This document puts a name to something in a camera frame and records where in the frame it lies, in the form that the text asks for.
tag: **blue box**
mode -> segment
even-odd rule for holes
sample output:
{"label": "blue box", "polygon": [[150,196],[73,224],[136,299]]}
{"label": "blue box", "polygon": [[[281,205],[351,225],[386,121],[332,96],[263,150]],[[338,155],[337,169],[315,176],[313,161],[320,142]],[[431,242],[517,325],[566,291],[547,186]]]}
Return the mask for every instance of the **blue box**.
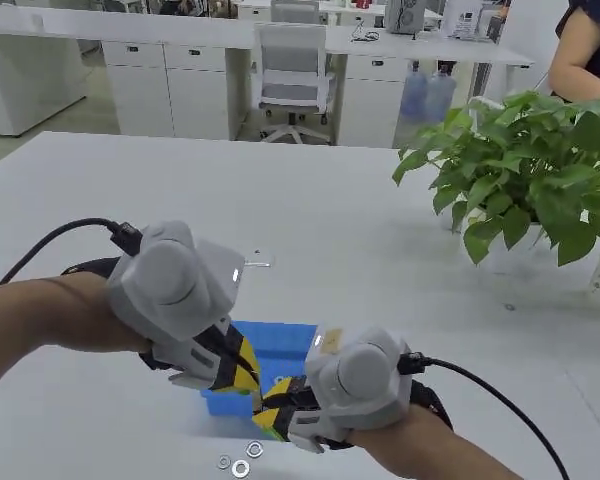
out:
{"label": "blue box", "polygon": [[[268,392],[277,377],[304,374],[304,361],[316,331],[316,325],[292,323],[233,322],[233,325],[251,343],[260,364],[262,393]],[[207,401],[209,414],[251,417],[250,395],[238,393],[214,393],[209,390],[200,394]]]}
{"label": "blue box", "polygon": [[296,323],[233,322],[233,325],[249,339],[258,359],[307,357],[316,325]]}

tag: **white wall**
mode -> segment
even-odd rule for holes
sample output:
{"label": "white wall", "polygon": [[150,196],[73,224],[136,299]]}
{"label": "white wall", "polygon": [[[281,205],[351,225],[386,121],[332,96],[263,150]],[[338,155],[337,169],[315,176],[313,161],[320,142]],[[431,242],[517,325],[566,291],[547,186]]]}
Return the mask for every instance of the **white wall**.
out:
{"label": "white wall", "polygon": [[[549,71],[558,46],[555,28],[569,5],[568,0],[513,0],[500,45],[533,59],[529,69],[517,69],[515,91],[531,89]],[[485,96],[500,100],[504,68],[493,67],[485,88]]]}

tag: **person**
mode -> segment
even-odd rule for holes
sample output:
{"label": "person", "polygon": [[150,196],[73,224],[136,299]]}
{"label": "person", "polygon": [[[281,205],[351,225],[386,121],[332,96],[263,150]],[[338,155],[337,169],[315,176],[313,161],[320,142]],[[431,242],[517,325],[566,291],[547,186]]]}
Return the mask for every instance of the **person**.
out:
{"label": "person", "polygon": [[549,69],[554,93],[571,102],[600,98],[600,0],[569,0]]}
{"label": "person", "polygon": [[[0,378],[45,345],[89,352],[151,348],[114,316],[104,278],[88,272],[0,287]],[[433,413],[414,405],[402,421],[379,430],[353,431],[347,441],[403,478],[521,480]]]}
{"label": "person", "polygon": [[160,15],[188,16],[194,10],[191,0],[165,0],[160,7]]}

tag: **office chair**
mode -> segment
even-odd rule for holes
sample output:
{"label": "office chair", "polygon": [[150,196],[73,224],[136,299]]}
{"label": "office chair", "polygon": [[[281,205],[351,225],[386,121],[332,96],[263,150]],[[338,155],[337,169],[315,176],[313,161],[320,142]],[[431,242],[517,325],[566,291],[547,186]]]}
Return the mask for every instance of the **office chair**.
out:
{"label": "office chair", "polygon": [[103,0],[102,6],[105,12],[118,13],[142,13],[142,1]]}
{"label": "office chair", "polygon": [[317,0],[271,0],[271,21],[320,24]]}
{"label": "office chair", "polygon": [[256,24],[256,71],[252,75],[254,108],[289,112],[289,122],[262,129],[264,142],[300,135],[327,143],[329,135],[296,125],[296,114],[318,113],[326,120],[333,106],[335,76],[326,72],[326,28],[322,25]]}

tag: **metal washer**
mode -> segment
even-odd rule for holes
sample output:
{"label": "metal washer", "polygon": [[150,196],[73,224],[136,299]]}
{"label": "metal washer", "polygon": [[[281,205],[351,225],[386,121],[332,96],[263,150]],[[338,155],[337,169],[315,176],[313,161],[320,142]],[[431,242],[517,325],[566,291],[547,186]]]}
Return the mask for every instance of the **metal washer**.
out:
{"label": "metal washer", "polygon": [[226,470],[230,466],[231,466],[231,457],[229,457],[229,455],[220,455],[220,458],[218,459],[217,467],[220,470]]}
{"label": "metal washer", "polygon": [[[238,472],[238,467],[243,467],[244,470],[242,472]],[[250,469],[251,467],[249,466],[249,462],[246,460],[236,460],[231,466],[231,473],[236,478],[245,478],[247,475],[249,475]]]}
{"label": "metal washer", "polygon": [[245,448],[245,452],[251,458],[258,458],[263,454],[264,448],[260,442],[254,440],[253,442],[249,442],[247,448]]}

